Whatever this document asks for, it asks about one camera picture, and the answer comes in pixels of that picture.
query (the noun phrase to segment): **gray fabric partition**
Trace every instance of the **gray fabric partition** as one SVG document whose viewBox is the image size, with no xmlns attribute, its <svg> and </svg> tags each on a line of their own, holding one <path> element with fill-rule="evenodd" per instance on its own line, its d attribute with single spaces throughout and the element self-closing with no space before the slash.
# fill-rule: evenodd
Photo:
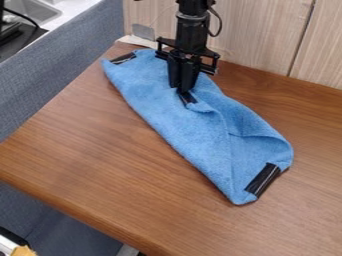
<svg viewBox="0 0 342 256">
<path fill-rule="evenodd" d="M 105 0 L 0 64 L 0 141 L 122 35 L 122 0 Z"/>
<path fill-rule="evenodd" d="M 122 35 L 122 0 L 103 0 L 0 64 L 0 142 Z M 4 183 L 0 226 L 26 238 L 40 256 L 107 256 L 121 247 Z"/>
</svg>

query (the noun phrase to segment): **blue towel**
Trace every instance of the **blue towel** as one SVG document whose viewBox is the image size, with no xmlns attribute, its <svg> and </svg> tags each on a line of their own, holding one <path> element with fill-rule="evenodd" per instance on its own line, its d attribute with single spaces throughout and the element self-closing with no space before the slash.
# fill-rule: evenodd
<svg viewBox="0 0 342 256">
<path fill-rule="evenodd" d="M 201 73 L 186 106 L 170 88 L 167 63 L 154 50 L 102 67 L 127 103 L 179 154 L 209 178 L 234 204 L 257 200 L 246 187 L 267 163 L 281 171 L 292 163 L 291 145 L 262 118 L 226 97 Z"/>
</svg>

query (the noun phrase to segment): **robotic arm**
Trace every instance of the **robotic arm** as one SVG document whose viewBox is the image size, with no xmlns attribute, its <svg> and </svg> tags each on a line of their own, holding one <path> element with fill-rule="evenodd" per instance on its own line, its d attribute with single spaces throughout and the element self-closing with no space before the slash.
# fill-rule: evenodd
<svg viewBox="0 0 342 256">
<path fill-rule="evenodd" d="M 212 8 L 215 0 L 176 0 L 179 4 L 177 12 L 176 39 L 159 37 L 156 57 L 168 63 L 169 81 L 172 88 L 178 88 L 178 93 L 185 102 L 192 101 L 188 92 L 197 81 L 199 72 L 214 75 L 220 55 L 207 48 L 208 36 L 216 37 L 222 31 L 222 19 Z M 210 31 L 211 14 L 220 22 L 216 34 Z M 163 45 L 172 47 L 170 52 L 163 51 Z M 202 63 L 202 57 L 212 59 L 212 64 Z"/>
</svg>

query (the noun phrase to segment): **wooden tabletop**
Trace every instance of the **wooden tabletop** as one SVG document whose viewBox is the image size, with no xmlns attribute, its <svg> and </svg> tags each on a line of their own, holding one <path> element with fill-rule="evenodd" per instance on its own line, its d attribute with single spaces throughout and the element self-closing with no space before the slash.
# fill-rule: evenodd
<svg viewBox="0 0 342 256">
<path fill-rule="evenodd" d="M 256 203 L 232 205 L 98 61 L 0 146 L 0 178 L 148 256 L 342 255 L 342 91 L 226 62 L 219 73 L 222 90 L 295 149 Z"/>
</svg>

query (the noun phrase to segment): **towel fold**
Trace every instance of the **towel fold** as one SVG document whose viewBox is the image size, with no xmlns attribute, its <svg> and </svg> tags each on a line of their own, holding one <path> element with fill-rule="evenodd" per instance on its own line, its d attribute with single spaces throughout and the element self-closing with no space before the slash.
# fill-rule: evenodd
<svg viewBox="0 0 342 256">
<path fill-rule="evenodd" d="M 102 67 L 127 103 L 179 154 L 210 179 L 234 204 L 258 199 L 248 186 L 259 175 L 265 183 L 274 173 L 267 164 L 286 170 L 293 160 L 291 145 L 267 122 L 226 97 L 201 73 L 191 90 L 197 103 L 186 106 L 170 88 L 167 63 L 154 50 L 137 50 L 137 58 Z"/>
</svg>

